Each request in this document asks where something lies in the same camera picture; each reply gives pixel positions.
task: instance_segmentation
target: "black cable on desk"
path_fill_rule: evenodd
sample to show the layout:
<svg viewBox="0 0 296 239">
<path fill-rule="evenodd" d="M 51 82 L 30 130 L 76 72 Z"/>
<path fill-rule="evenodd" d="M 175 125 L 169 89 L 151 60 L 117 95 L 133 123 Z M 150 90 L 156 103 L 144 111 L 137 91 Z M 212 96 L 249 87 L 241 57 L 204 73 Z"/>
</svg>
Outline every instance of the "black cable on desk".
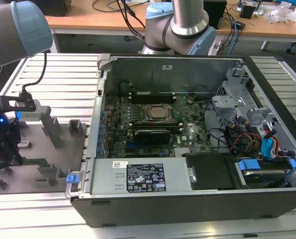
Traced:
<svg viewBox="0 0 296 239">
<path fill-rule="evenodd" d="M 131 6 L 129 6 L 129 7 L 130 7 L 130 8 L 133 8 L 133 7 L 135 7 L 135 6 L 139 6 L 139 5 L 145 4 L 145 3 L 149 2 L 149 1 L 150 1 L 150 0 L 148 0 L 148 1 L 144 1 L 144 2 L 141 2 L 141 3 L 137 3 L 137 4 L 131 5 Z M 113 7 L 111 6 L 111 4 L 116 3 L 116 2 L 117 2 L 117 1 L 111 1 L 111 2 L 108 3 L 107 7 L 111 10 L 111 12 L 120 11 L 120 9 L 116 9 L 116 8 L 113 8 Z"/>
<path fill-rule="evenodd" d="M 119 1 L 117 1 L 117 4 L 127 27 L 132 32 L 132 34 L 135 35 L 138 39 L 144 40 L 144 36 L 141 35 L 138 31 L 136 31 L 128 20 L 127 11 L 130 9 L 129 6 L 125 3 L 125 0 L 121 0 L 121 2 L 123 3 L 124 9 L 121 8 Z"/>
<path fill-rule="evenodd" d="M 149 2 L 150 0 L 147 0 L 147 1 L 144 1 L 144 2 L 141 2 L 141 3 L 137 3 L 137 4 L 134 4 L 132 6 L 129 6 L 126 4 L 125 0 L 121 0 L 121 2 L 123 3 L 123 6 L 124 8 L 121 8 L 120 4 L 119 4 L 119 1 L 116 0 L 116 1 L 111 1 L 108 3 L 107 7 L 110 9 L 110 10 L 102 10 L 102 9 L 98 9 L 95 7 L 95 5 L 99 2 L 99 0 L 95 0 L 93 2 L 93 9 L 97 10 L 97 11 L 100 11 L 100 12 L 122 12 L 124 11 L 124 14 L 122 14 L 122 17 L 123 19 L 125 20 L 128 28 L 130 29 L 130 31 L 132 32 L 132 34 L 134 34 L 133 32 L 136 32 L 136 34 L 139 34 L 141 36 L 141 38 L 144 38 L 139 32 L 137 32 L 131 25 L 131 23 L 128 21 L 128 17 L 127 17 L 127 12 L 134 18 L 136 19 L 142 26 L 143 28 L 146 28 L 145 25 L 143 24 L 143 22 L 137 18 L 135 12 L 131 9 L 132 7 L 135 7 L 135 6 L 138 6 L 138 5 L 142 5 L 142 4 L 145 4 L 147 2 Z M 112 8 L 110 5 L 112 3 L 117 3 L 118 4 L 118 7 L 119 9 L 115 9 L 115 8 Z"/>
</svg>

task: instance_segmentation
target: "light blue robot joint cap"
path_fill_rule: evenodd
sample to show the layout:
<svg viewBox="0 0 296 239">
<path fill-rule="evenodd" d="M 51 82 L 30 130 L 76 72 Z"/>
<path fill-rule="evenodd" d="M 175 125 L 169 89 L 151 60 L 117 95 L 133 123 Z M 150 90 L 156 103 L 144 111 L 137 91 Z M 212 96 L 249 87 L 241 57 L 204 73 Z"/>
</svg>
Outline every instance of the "light blue robot joint cap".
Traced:
<svg viewBox="0 0 296 239">
<path fill-rule="evenodd" d="M 147 7 L 146 19 L 154 19 L 173 14 L 171 2 L 158 2 Z"/>
<path fill-rule="evenodd" d="M 11 2 L 18 36 L 29 56 L 48 50 L 53 36 L 42 11 L 30 1 Z"/>
</svg>

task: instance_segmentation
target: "green circuit board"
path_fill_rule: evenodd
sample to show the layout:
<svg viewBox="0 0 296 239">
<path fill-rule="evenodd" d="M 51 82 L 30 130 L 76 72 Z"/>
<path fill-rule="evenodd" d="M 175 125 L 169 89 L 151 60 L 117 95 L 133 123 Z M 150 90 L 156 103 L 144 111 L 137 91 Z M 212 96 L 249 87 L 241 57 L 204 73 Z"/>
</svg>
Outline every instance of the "green circuit board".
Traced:
<svg viewBox="0 0 296 239">
<path fill-rule="evenodd" d="M 132 104 L 128 98 L 107 97 L 107 136 L 110 158 L 129 157 L 179 157 L 186 152 L 212 152 L 212 146 L 200 117 L 202 102 L 187 104 L 189 95 L 176 96 L 173 104 L 166 104 L 171 118 L 169 122 L 181 122 L 182 131 L 171 134 L 170 142 L 163 145 L 137 145 L 129 139 L 129 124 L 145 121 L 150 105 Z"/>
</svg>

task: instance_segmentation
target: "cable bundle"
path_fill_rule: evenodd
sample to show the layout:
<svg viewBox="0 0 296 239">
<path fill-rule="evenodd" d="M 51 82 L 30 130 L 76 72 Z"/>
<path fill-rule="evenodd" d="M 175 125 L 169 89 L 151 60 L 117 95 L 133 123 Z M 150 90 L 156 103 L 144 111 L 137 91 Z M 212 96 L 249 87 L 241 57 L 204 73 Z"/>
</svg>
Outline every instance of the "cable bundle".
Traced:
<svg viewBox="0 0 296 239">
<path fill-rule="evenodd" d="M 229 56 L 232 52 L 232 50 L 234 49 L 235 45 L 238 43 L 238 39 L 240 37 L 240 35 L 242 34 L 242 31 L 240 31 L 239 29 L 237 29 L 235 20 L 233 18 L 233 16 L 231 14 L 229 14 L 228 9 L 226 9 L 226 16 L 224 16 L 223 18 L 228 20 L 228 23 L 230 24 L 231 27 L 231 31 L 228 35 L 228 37 L 224 40 L 224 42 L 222 43 L 221 47 L 219 48 L 217 53 L 220 53 L 220 55 L 222 55 L 223 50 L 227 47 L 230 47 L 227 55 Z"/>
</svg>

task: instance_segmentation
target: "robotic arm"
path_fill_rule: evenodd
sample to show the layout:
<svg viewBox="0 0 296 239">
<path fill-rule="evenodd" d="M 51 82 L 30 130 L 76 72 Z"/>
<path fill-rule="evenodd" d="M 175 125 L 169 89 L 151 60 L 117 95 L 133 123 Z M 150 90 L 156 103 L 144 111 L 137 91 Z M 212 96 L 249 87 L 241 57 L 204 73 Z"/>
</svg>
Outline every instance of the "robotic arm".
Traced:
<svg viewBox="0 0 296 239">
<path fill-rule="evenodd" d="M 172 0 L 148 6 L 142 54 L 206 55 L 216 37 L 203 0 Z"/>
<path fill-rule="evenodd" d="M 53 37 L 40 9 L 29 1 L 5 4 L 0 1 L 0 66 L 34 56 L 52 46 Z M 0 169 L 20 166 L 23 157 L 18 153 L 19 126 L 9 120 L 6 112 L 33 112 L 34 100 L 25 89 L 19 97 L 0 96 Z"/>
</svg>

